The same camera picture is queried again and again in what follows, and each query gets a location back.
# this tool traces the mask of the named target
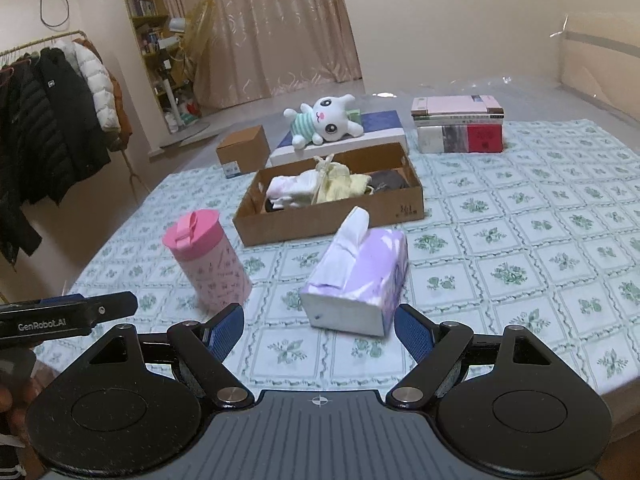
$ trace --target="purple tissue box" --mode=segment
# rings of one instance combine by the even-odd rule
[[[369,229],[343,287],[305,283],[300,298],[309,323],[341,332],[386,335],[408,265],[402,231]]]

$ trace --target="pink book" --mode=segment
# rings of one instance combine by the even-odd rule
[[[411,114],[414,116],[504,114],[498,101],[491,95],[452,95],[417,97]]]

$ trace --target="white wall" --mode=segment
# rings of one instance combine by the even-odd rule
[[[638,10],[640,0],[345,0],[368,92],[485,76],[558,78],[570,10]]]
[[[122,84],[125,108],[134,129],[127,153],[136,171],[154,187],[197,148],[149,162],[145,131],[165,126],[138,54],[124,0],[69,2],[71,19],[63,30],[84,30]],[[40,23],[38,6],[39,0],[0,0],[0,50],[55,33]],[[65,16],[61,0],[45,0],[44,8],[49,22],[57,23]],[[19,255],[15,271],[0,257],[0,291],[10,300],[59,294],[63,284],[75,281],[97,250],[133,213],[136,203],[124,160],[119,153],[111,153],[111,159],[111,164],[97,175],[73,186],[60,207],[48,199],[23,206],[43,241],[31,258]]]

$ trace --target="pink lid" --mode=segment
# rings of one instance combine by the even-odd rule
[[[220,225],[220,213],[214,209],[199,209],[187,213],[167,229],[162,243],[181,262],[197,260],[212,250],[225,231]]]

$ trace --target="white stuffed animal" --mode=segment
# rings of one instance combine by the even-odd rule
[[[291,121],[294,149],[302,150],[312,142],[320,146],[323,142],[340,140],[345,134],[359,137],[364,134],[360,124],[349,120],[346,105],[355,101],[351,94],[342,97],[321,97],[316,104],[309,106],[302,103],[301,112],[287,108],[284,116]]]

